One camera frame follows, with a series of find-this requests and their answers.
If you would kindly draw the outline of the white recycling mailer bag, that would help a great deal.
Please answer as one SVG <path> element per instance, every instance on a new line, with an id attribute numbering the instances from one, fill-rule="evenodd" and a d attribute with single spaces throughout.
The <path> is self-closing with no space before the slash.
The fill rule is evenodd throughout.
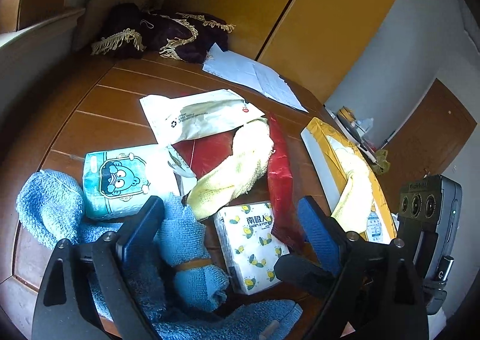
<path id="1" fill-rule="evenodd" d="M 230 89 L 168 98 L 140 99 L 158 144 L 171 145 L 224 133 L 264 116 L 264 112 Z"/>

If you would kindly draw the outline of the yellow-edged white tray box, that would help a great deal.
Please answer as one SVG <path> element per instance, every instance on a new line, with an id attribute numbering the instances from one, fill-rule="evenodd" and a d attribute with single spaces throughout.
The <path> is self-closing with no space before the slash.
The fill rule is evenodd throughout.
<path id="1" fill-rule="evenodd" d="M 383 190 L 360 150 L 328 123 L 313 118 L 301 132 L 331 216 L 344 231 L 389 244 L 397 229 Z"/>

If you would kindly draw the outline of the lemon print tissue pack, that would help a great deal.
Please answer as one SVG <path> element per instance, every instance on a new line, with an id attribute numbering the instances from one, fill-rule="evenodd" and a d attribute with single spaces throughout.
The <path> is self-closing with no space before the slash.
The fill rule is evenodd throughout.
<path id="1" fill-rule="evenodd" d="M 224 207 L 214 216 L 235 293 L 253 295 L 281 282 L 274 266 L 289 253 L 289 248 L 273 236 L 273 221 L 268 201 Z"/>

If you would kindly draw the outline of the purple gold-fringed cloth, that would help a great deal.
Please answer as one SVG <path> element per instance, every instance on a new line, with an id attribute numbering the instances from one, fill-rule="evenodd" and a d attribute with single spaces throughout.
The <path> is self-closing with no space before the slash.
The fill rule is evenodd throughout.
<path id="1" fill-rule="evenodd" d="M 117 4 L 91 44 L 91 53 L 124 60 L 156 52 L 163 58 L 202 64 L 214 44 L 222 51 L 229 48 L 234 29 L 209 13 L 160 13 L 140 10 L 133 3 Z"/>

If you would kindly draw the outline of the yellow wooden wardrobe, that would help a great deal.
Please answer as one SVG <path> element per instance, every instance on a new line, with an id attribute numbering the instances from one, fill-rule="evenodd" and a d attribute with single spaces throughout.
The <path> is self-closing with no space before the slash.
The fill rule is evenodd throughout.
<path id="1" fill-rule="evenodd" d="M 229 47 L 326 102 L 395 0 L 164 0 L 166 10 L 232 23 Z"/>

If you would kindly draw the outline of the teal bear tissue pack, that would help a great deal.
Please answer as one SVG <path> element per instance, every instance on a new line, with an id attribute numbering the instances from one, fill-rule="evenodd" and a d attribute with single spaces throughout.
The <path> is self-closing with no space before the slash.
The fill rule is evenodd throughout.
<path id="1" fill-rule="evenodd" d="M 85 214 L 93 220 L 132 216 L 155 195 L 178 195 L 166 148 L 157 144 L 85 155 L 82 185 Z"/>

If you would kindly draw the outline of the brown wooden door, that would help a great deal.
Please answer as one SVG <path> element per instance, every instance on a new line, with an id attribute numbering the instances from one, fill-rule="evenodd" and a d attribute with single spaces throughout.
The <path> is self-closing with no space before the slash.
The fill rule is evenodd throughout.
<path id="1" fill-rule="evenodd" d="M 442 82 L 434 80 L 420 104 L 384 147 L 391 166 L 378 180 L 391 212 L 399 211 L 402 186 L 442 174 L 476 126 L 460 100 Z"/>

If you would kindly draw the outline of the yellow lidded jar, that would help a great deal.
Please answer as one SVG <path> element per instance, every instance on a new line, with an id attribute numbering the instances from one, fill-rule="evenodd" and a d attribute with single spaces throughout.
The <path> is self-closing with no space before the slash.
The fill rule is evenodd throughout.
<path id="1" fill-rule="evenodd" d="M 353 122 L 356 120 L 354 113 L 347 107 L 343 106 L 337 111 L 338 117 L 343 117 L 345 120 L 349 122 Z"/>

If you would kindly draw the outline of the white packet blue print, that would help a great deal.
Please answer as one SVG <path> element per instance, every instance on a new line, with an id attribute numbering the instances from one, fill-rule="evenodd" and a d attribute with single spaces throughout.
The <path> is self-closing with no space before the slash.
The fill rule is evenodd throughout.
<path id="1" fill-rule="evenodd" d="M 377 210 L 371 210 L 368 214 L 365 234 L 371 243 L 382 243 L 388 245 L 391 237 L 388 234 L 383 218 Z"/>

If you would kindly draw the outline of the blue terry towel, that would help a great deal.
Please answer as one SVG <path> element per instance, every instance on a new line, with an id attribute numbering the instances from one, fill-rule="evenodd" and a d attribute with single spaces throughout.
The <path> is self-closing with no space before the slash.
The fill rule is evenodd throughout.
<path id="1" fill-rule="evenodd" d="M 164 219 L 139 269 L 127 274 L 133 295 L 162 339 L 284 339 L 303 310 L 292 300 L 242 305 L 225 318 L 215 310 L 226 300 L 227 274 L 211 263 L 204 246 L 206 227 L 175 195 L 163 197 Z M 23 227 L 52 249 L 63 238 L 92 243 L 118 222 L 85 215 L 86 196 L 77 181 L 52 169 L 32 174 L 18 193 Z"/>

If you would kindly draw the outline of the white paper sheets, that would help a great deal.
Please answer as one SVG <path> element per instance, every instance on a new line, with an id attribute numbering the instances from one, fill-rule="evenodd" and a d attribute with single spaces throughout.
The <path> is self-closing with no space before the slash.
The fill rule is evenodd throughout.
<path id="1" fill-rule="evenodd" d="M 208 52 L 202 70 L 229 82 L 251 88 L 282 105 L 307 112 L 290 86 L 277 72 L 238 53 L 223 52 L 216 43 Z"/>

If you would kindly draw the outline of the yellow fuzzy towel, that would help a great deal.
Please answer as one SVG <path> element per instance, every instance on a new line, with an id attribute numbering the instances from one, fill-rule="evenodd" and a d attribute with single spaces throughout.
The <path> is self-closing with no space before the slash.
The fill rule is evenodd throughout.
<path id="1" fill-rule="evenodd" d="M 248 193 L 267 171 L 273 141 L 265 118 L 250 121 L 233 136 L 232 154 L 201 177 L 186 200 L 198 221 Z"/>

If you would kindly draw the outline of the red foil bag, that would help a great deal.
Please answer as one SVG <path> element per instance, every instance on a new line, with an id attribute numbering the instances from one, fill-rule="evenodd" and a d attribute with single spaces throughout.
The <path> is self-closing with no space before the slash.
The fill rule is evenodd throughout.
<path id="1" fill-rule="evenodd" d="M 268 115 L 269 135 L 273 141 L 272 155 L 264 176 L 267 177 L 269 199 L 273 210 L 273 235 L 282 243 L 301 251 L 304 236 L 293 206 L 294 179 L 290 169 L 287 142 L 276 117 Z"/>

